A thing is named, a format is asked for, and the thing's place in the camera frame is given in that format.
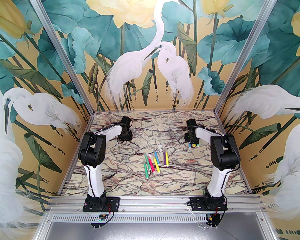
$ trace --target egret beak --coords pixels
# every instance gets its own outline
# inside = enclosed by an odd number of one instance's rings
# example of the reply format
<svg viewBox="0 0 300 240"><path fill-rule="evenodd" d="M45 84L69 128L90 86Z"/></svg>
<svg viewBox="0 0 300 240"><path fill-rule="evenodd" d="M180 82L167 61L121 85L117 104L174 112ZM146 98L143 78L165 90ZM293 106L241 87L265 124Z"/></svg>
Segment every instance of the egret beak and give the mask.
<svg viewBox="0 0 300 240"><path fill-rule="evenodd" d="M158 46L158 47L154 48L154 49L152 50L152 52L149 53L149 54L147 55L147 57L144 58L144 60L146 60L146 58L148 58L148 57L150 57L152 54L154 54L154 53L156 52L156 50L159 49L159 48L161 48L161 47L162 47L162 46Z"/></svg>
<svg viewBox="0 0 300 240"><path fill-rule="evenodd" d="M300 111L300 108L295 108L295 107L285 107L285 109Z"/></svg>
<svg viewBox="0 0 300 240"><path fill-rule="evenodd" d="M182 6L185 6L188 10L192 11L193 10L183 1L183 0L178 0L178 2L182 5Z"/></svg>
<svg viewBox="0 0 300 240"><path fill-rule="evenodd" d="M10 100L4 104L5 134L7 134L7 126L9 121L9 108L8 108L9 102Z"/></svg>

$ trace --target wallpaper mural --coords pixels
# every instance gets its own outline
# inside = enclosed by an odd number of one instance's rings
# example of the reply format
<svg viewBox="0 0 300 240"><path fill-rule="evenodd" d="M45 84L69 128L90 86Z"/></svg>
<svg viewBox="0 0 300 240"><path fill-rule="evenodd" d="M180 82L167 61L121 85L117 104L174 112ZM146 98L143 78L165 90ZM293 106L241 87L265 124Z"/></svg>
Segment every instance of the wallpaper mural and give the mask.
<svg viewBox="0 0 300 240"><path fill-rule="evenodd" d="M42 2L94 108L120 111L212 109L264 1Z"/></svg>
<svg viewBox="0 0 300 240"><path fill-rule="evenodd" d="M61 65L29 1L1 1L1 239L32 238L89 119Z"/></svg>
<svg viewBox="0 0 300 240"><path fill-rule="evenodd" d="M300 238L299 7L299 0L276 3L260 36L267 51L249 59L219 112L280 239Z"/></svg>

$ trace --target marble surface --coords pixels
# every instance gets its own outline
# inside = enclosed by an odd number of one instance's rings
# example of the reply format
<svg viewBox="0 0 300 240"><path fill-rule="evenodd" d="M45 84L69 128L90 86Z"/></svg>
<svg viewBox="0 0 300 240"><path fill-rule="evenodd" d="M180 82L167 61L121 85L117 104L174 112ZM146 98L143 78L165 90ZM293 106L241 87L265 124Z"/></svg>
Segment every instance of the marble surface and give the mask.
<svg viewBox="0 0 300 240"><path fill-rule="evenodd" d="M91 131L103 124L120 121L122 116L133 119L131 142L106 144L103 162L103 184L108 196L135 195L201 195L208 185L213 165L210 146L200 140L196 148L188 148L182 129L188 119L195 118L209 128L218 130L212 111L192 112L102 112L95 116ZM167 148L169 167L160 165L160 174L151 174L147 180L143 166L144 152L153 153ZM158 152L163 162L163 153ZM65 195L86 195L88 183L86 172L77 162ZM244 181L238 172L230 175L226 194L247 193Z"/></svg>

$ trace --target metal panel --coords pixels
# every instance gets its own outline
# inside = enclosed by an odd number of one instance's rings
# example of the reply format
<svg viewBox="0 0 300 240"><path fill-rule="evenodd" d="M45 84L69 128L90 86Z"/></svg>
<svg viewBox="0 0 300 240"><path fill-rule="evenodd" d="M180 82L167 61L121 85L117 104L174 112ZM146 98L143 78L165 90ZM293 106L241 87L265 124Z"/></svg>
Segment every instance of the metal panel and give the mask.
<svg viewBox="0 0 300 240"><path fill-rule="evenodd" d="M238 77L240 71L242 70L248 56L250 55L250 52L258 39L261 30L263 29L265 23L267 22L274 6L277 0L265 0L263 6L260 9L260 12L258 14L258 17L253 25L253 28L245 42L245 45L238 57L238 60L236 61L236 64L234 65L232 72L228 78L228 81L216 103L216 106L214 107L214 111L218 113L221 109L221 106L223 105L227 95L229 94L229 91L231 90L231 87L234 84L234 81Z"/></svg>
<svg viewBox="0 0 300 240"><path fill-rule="evenodd" d="M256 213L225 213L218 228L205 223L115 223L99 230L89 223L52 223L47 240L263 240Z"/></svg>
<svg viewBox="0 0 300 240"><path fill-rule="evenodd" d="M57 54L60 57L67 73L69 74L76 89L78 90L80 96L82 97L90 115L92 115L94 113L94 108L79 81L79 78L70 62L70 59L67 56L65 49L63 48L55 30L54 30L54 27L50 21L50 18L47 15L47 12L46 12L42 2L40 0L30 0L30 2L32 4L38 18L40 19L45 31L47 32L53 46L55 47Z"/></svg>

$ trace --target metal grille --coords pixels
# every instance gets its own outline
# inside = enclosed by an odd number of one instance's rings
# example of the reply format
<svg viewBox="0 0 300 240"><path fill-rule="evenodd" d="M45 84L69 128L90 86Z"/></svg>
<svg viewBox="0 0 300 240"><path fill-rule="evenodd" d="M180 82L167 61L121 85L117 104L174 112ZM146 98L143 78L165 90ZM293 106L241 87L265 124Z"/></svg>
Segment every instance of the metal grille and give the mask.
<svg viewBox="0 0 300 240"><path fill-rule="evenodd" d="M52 222L97 223L99 214L55 214ZM111 223L205 223L206 214L115 214Z"/></svg>

